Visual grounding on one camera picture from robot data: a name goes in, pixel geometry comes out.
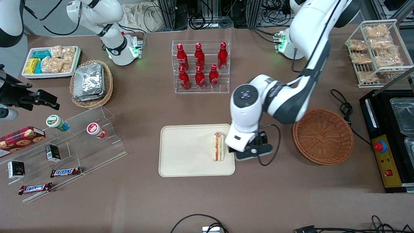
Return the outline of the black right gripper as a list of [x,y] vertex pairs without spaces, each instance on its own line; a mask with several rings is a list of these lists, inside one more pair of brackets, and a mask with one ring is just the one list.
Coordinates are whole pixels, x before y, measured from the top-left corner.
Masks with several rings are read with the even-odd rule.
[[[33,105],[25,103],[26,97],[29,97],[31,91],[28,89],[32,87],[32,84],[23,83],[18,79],[12,77],[4,71],[4,65],[0,65],[1,73],[1,88],[0,88],[0,100],[2,105],[9,107],[15,106],[17,108],[23,108],[28,111],[33,110]],[[32,94],[34,98],[34,105],[43,105],[50,107],[54,110],[59,110],[60,105],[57,102],[58,98],[53,94],[50,94],[44,90],[37,90]]]

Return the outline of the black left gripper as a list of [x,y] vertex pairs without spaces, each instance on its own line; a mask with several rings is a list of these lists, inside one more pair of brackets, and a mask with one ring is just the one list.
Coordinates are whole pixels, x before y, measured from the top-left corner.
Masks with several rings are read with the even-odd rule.
[[229,147],[229,152],[235,152],[235,159],[237,161],[245,161],[256,158],[258,156],[269,155],[273,151],[273,146],[268,143],[267,134],[265,131],[259,132],[254,140],[250,143],[250,149],[244,152],[237,151]]

